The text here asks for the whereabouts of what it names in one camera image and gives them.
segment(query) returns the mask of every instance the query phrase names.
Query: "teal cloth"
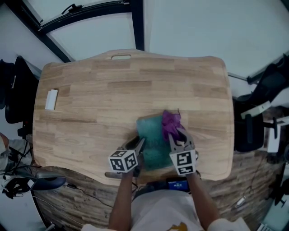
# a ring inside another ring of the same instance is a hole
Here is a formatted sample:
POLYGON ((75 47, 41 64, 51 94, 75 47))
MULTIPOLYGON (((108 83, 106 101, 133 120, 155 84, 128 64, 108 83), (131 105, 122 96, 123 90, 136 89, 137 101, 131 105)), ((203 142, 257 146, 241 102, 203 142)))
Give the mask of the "teal cloth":
POLYGON ((164 141, 162 135, 162 116, 137 120, 136 126, 140 138, 145 138, 145 169, 150 171, 172 165, 169 142, 164 141))

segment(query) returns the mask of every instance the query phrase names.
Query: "white wall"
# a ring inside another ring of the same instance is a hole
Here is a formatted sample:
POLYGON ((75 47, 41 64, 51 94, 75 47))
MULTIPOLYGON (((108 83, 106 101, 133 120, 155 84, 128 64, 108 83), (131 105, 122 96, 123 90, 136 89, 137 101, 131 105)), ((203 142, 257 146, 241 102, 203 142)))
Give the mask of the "white wall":
MULTIPOLYGON (((27 0, 43 20, 71 0, 27 0)), ((77 0, 76 4, 99 2, 77 0)), ((222 58, 247 77, 289 51, 289 12, 280 0, 144 0, 145 49, 176 56, 222 58)), ((82 20, 50 33, 75 60, 134 48, 131 14, 82 20)))
POLYGON ((15 62, 21 55, 39 69, 50 62, 61 62, 22 22, 2 4, 0 6, 0 59, 15 62))
MULTIPOLYGON (((14 63, 18 55, 38 69, 50 62, 61 62, 3 4, 0 6, 0 59, 14 63)), ((17 129, 21 127, 22 123, 8 124, 5 120, 5 110, 0 110, 0 132, 9 139, 20 139, 17 129)), ((0 223, 7 231, 45 230, 30 193, 13 200, 0 194, 0 208, 0 223)))

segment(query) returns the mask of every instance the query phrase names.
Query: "blue device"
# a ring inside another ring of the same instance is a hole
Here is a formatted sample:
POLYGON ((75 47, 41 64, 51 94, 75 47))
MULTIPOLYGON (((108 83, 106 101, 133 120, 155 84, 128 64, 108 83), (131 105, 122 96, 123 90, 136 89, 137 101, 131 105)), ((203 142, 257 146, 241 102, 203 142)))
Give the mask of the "blue device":
POLYGON ((186 177, 168 178, 167 187, 169 190, 190 191, 186 177))

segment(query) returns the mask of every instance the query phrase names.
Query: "floor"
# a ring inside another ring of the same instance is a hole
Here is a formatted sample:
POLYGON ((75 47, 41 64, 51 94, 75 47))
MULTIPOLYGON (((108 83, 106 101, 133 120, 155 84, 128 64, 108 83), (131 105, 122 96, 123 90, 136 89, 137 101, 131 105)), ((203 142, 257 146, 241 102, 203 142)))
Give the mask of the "floor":
MULTIPOLYGON (((284 182, 287 179, 289 179, 289 165, 286 165, 284 169, 282 181, 284 182)), ((289 217, 287 213, 289 211, 289 195, 283 195, 282 200, 285 201, 284 204, 271 205, 263 221, 263 224, 274 231, 289 230, 289 217)))
MULTIPOLYGON (((266 111, 264 117, 270 119, 272 115, 278 118, 283 112, 272 108, 266 111)), ((268 163, 267 153, 264 151, 235 153, 232 172, 228 178, 204 182, 222 217, 230 221, 243 217, 250 230, 255 230, 272 204, 271 200, 265 199, 269 195, 269 185, 274 182, 276 174, 281 172, 282 165, 282 162, 268 163), (245 203, 235 208, 235 203, 243 196, 246 196, 245 203)), ((117 187, 103 185, 64 168, 45 169, 65 175, 68 183, 113 206, 117 187)), ((63 186, 56 190, 35 192, 35 196, 38 197, 37 203, 44 219, 48 223, 51 221, 58 227, 64 227, 67 231, 80 230, 82 225, 87 223, 102 228, 108 225, 111 208, 85 195, 81 190, 63 186)))

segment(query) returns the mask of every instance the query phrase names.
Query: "table handle cutout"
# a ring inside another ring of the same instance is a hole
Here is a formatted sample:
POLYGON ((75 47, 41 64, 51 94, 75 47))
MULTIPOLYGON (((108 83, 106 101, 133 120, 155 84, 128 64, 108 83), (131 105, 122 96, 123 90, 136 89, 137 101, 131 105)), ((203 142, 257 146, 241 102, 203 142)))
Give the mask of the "table handle cutout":
POLYGON ((131 55, 114 55, 112 56, 112 60, 129 60, 131 55))
POLYGON ((121 179, 121 174, 117 174, 116 172, 105 172, 104 175, 107 178, 112 178, 112 179, 121 179))

